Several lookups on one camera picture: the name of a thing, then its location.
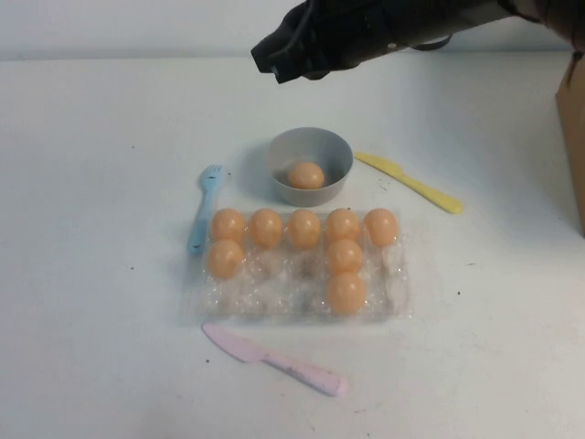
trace fork handle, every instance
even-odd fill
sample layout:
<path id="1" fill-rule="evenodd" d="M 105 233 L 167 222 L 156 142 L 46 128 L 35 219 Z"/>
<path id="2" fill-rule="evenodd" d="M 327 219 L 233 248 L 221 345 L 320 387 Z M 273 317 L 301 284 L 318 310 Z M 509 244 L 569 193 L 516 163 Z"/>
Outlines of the fork handle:
<path id="1" fill-rule="evenodd" d="M 203 195 L 201 208 L 195 218 L 191 236 L 189 237 L 188 250 L 193 255 L 202 254 L 205 250 L 205 240 L 207 237 L 207 229 L 213 216 L 213 201 L 215 198 L 215 190 L 209 190 Z"/>

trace clear plastic egg carton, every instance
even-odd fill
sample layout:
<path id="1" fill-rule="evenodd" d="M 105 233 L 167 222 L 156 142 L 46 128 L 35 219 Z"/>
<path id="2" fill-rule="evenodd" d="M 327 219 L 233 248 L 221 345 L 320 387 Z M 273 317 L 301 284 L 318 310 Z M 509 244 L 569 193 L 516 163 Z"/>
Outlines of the clear plastic egg carton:
<path id="1" fill-rule="evenodd" d="M 256 246 L 246 230 L 241 245 L 244 261 L 228 280 L 215 279 L 207 268 L 212 240 L 207 237 L 206 253 L 193 261 L 195 270 L 189 287 L 189 308 L 197 321 L 234 319 L 241 322 L 272 323 L 335 322 L 355 320 L 376 322 L 409 314 L 409 279 L 404 246 L 400 236 L 385 248 L 374 246 L 364 232 L 367 212 L 355 213 L 360 221 L 358 244 L 363 266 L 358 272 L 367 287 L 364 306 L 354 316 L 337 316 L 327 303 L 326 288 L 331 277 L 326 257 L 324 223 L 327 213 L 315 212 L 321 221 L 318 244 L 311 250 L 298 250 L 289 240 L 286 224 L 291 214 L 281 214 L 284 231 L 281 244 L 271 250 Z M 244 214 L 246 224 L 251 214 Z"/>

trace blue fork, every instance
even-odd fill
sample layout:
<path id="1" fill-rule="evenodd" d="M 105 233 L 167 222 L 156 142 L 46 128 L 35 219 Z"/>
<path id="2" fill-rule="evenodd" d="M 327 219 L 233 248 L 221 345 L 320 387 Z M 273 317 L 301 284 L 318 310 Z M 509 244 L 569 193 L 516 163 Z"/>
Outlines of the blue fork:
<path id="1" fill-rule="evenodd" d="M 203 187 L 203 201 L 195 218 L 195 224 L 189 237 L 188 250 L 193 255 L 203 253 L 207 229 L 213 216 L 215 197 L 223 181 L 223 167 L 211 165 L 201 174 L 201 186 Z"/>

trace bowl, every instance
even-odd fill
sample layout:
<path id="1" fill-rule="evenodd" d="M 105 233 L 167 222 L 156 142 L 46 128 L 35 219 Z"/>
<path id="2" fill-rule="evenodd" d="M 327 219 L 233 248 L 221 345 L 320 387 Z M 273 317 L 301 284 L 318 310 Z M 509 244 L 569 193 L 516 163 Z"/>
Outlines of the bowl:
<path id="1" fill-rule="evenodd" d="M 288 171 L 298 162 L 315 162 L 325 176 L 319 189 L 297 189 L 289 186 Z M 274 190 L 289 204 L 302 208 L 319 206 L 335 198 L 347 180 L 354 164 L 354 154 L 347 142 L 321 128 L 295 128 L 272 140 L 266 165 Z"/>

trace egg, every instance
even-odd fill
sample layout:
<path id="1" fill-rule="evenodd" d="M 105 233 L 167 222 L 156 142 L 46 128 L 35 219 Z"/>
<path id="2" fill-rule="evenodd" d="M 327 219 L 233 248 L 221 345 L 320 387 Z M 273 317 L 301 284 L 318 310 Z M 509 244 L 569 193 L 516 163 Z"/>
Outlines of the egg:
<path id="1" fill-rule="evenodd" d="M 312 249 L 321 236 L 321 221 L 312 211 L 299 209 L 286 224 L 289 241 L 297 249 Z"/>
<path id="2" fill-rule="evenodd" d="M 399 224 L 396 217 L 386 209 L 374 209 L 364 218 L 364 227 L 369 239 L 378 247 L 392 244 L 399 236 Z"/>
<path id="3" fill-rule="evenodd" d="M 232 240 L 241 242 L 245 228 L 246 221 L 237 210 L 218 210 L 211 221 L 211 238 L 214 241 Z"/>
<path id="4" fill-rule="evenodd" d="M 355 241 L 340 240 L 332 243 L 327 249 L 327 261 L 333 274 L 357 273 L 362 268 L 364 255 Z"/>
<path id="5" fill-rule="evenodd" d="M 244 260 L 241 247 L 232 240 L 215 242 L 207 256 L 207 267 L 218 279 L 230 279 L 236 275 L 239 265 Z"/>
<path id="6" fill-rule="evenodd" d="M 337 274 L 327 284 L 327 302 L 334 314 L 352 316 L 366 303 L 366 284 L 355 273 Z"/>
<path id="7" fill-rule="evenodd" d="M 323 169 L 314 162 L 297 163 L 289 171 L 288 178 L 289 185 L 297 189 L 318 189 L 325 182 Z"/>
<path id="8" fill-rule="evenodd" d="M 248 228 L 253 241 L 263 249 L 273 249 L 281 242 L 282 219 L 274 210 L 257 210 L 250 217 Z"/>
<path id="9" fill-rule="evenodd" d="M 325 220 L 325 235 L 329 242 L 339 240 L 357 240 L 359 236 L 359 219 L 349 209 L 337 209 Z"/>

